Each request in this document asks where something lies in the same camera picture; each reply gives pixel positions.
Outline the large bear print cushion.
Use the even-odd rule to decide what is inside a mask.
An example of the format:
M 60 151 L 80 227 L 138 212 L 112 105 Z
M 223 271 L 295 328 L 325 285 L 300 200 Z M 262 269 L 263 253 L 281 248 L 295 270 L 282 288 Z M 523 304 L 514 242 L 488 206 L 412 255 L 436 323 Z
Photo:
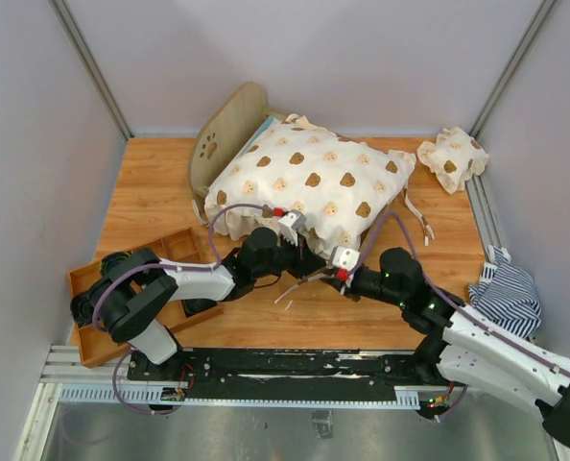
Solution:
M 403 250 L 365 266 L 362 235 L 408 184 L 412 153 L 382 153 L 301 118 L 273 121 L 209 186 L 210 231 L 242 239 L 201 283 L 201 297 L 230 301 L 260 278 L 321 279 L 349 298 L 407 300 L 424 283 Z

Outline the wooden pet bed frame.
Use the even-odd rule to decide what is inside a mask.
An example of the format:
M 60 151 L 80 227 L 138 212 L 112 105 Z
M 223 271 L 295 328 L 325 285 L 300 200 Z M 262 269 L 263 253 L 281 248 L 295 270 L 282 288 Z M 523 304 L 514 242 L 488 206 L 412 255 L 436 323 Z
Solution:
M 236 240 L 260 226 L 277 230 L 272 209 L 295 209 L 306 217 L 299 233 L 315 252 L 358 248 L 401 191 L 409 165 L 297 114 L 273 115 L 278 121 L 237 157 L 270 115 L 265 89 L 245 84 L 200 131 L 189 182 L 204 218 Z

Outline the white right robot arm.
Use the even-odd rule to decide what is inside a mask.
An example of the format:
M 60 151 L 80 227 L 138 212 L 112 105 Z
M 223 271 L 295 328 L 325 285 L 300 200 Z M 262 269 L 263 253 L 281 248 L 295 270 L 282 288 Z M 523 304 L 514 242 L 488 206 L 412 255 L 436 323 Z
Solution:
M 350 299 L 399 307 L 402 319 L 424 334 L 412 362 L 419 381 L 433 384 L 443 377 L 476 387 L 534 415 L 570 448 L 570 358 L 498 327 L 439 289 L 402 248 L 383 252 L 379 265 L 369 269 L 359 252 L 338 246 L 329 258 L 329 281 Z

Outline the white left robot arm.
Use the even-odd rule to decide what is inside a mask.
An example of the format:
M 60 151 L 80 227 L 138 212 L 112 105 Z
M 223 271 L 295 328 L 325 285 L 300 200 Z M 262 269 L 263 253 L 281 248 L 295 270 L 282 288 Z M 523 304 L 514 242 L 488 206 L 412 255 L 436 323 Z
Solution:
M 268 228 L 253 230 L 220 263 L 174 262 L 142 248 L 74 296 L 70 311 L 77 324 L 92 323 L 113 342 L 131 345 L 154 373 L 170 380 L 181 373 L 183 356 L 173 334 L 157 320 L 167 303 L 236 301 L 264 277 L 288 273 L 303 279 L 324 267 L 303 237 L 294 244 Z

